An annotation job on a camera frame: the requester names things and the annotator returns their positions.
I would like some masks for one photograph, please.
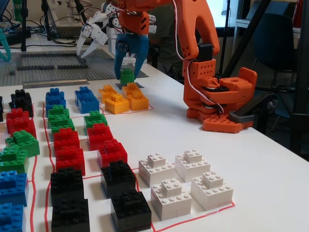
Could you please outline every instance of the black lego brick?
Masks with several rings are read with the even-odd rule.
[[[0,113],[3,113],[3,98],[0,96]]]
[[[33,117],[32,99],[24,89],[15,90],[15,94],[11,94],[11,100],[9,103],[11,109],[22,108],[23,111],[29,112],[29,117]]]
[[[62,200],[54,205],[52,232],[90,232],[88,199]]]
[[[33,65],[33,66],[22,66],[22,67],[17,67],[17,71],[31,71],[31,70],[54,70],[55,67],[54,65]]]
[[[101,168],[101,171],[101,183],[107,198],[135,189],[135,175],[127,163],[111,162],[109,167]]]
[[[111,215],[118,232],[151,228],[151,210],[142,192],[135,189],[111,199]]]
[[[87,64],[72,64],[72,65],[58,65],[58,70],[68,70],[68,69],[88,69]]]
[[[58,173],[51,174],[52,205],[63,199],[84,199],[84,184],[81,170],[73,168],[59,169]]]

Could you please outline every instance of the blue lego brick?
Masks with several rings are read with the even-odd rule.
[[[25,232],[26,217],[22,204],[0,205],[0,232]]]
[[[90,111],[99,111],[100,104],[92,92],[84,93],[78,98],[78,108],[81,114],[87,114]]]
[[[87,86],[83,87],[83,86],[80,86],[79,87],[79,90],[75,91],[75,103],[77,106],[78,105],[78,99],[81,99],[83,97],[83,94],[93,94],[92,91],[90,89],[88,89]]]
[[[60,92],[58,88],[51,88],[50,92],[46,93],[46,116],[48,117],[48,111],[53,109],[53,105],[63,105],[65,109],[67,107],[67,101],[64,99],[64,92]]]
[[[12,203],[27,206],[28,195],[27,173],[17,174],[16,171],[0,173],[0,204]]]

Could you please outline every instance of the lego baseplate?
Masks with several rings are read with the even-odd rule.
[[[85,63],[75,55],[75,51],[12,53],[11,62],[0,60],[0,86],[57,80],[63,82],[79,79],[87,81],[115,79],[113,68],[114,59],[103,50],[92,52],[85,58]],[[141,72],[140,77],[147,75]]]

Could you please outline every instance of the yellow lego brick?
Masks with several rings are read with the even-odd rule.
[[[129,95],[132,95],[134,91],[141,92],[140,88],[138,88],[135,83],[128,83],[127,86],[122,87],[122,95],[125,99],[127,99]]]
[[[112,94],[115,93],[117,91],[111,85],[106,85],[103,86],[103,89],[98,90],[98,97],[102,98],[102,103],[104,103],[106,99],[111,99]]]
[[[120,94],[112,94],[111,99],[105,100],[105,110],[114,115],[126,112],[129,110],[129,101]]]
[[[148,110],[149,100],[141,92],[134,91],[133,95],[129,95],[127,99],[132,111]]]

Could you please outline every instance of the gray baseplate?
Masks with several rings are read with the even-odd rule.
[[[58,69],[59,65],[81,65],[81,60],[69,54],[75,51],[48,51],[48,52],[26,52],[12,53],[12,61],[6,62],[0,59],[0,86],[23,85],[24,82],[40,81],[63,81],[63,80],[108,80],[115,79],[114,59],[103,50],[95,50],[88,55],[85,60],[88,68],[83,69]],[[44,54],[60,54],[63,56],[53,56]],[[29,66],[54,66],[53,70],[28,70]]]

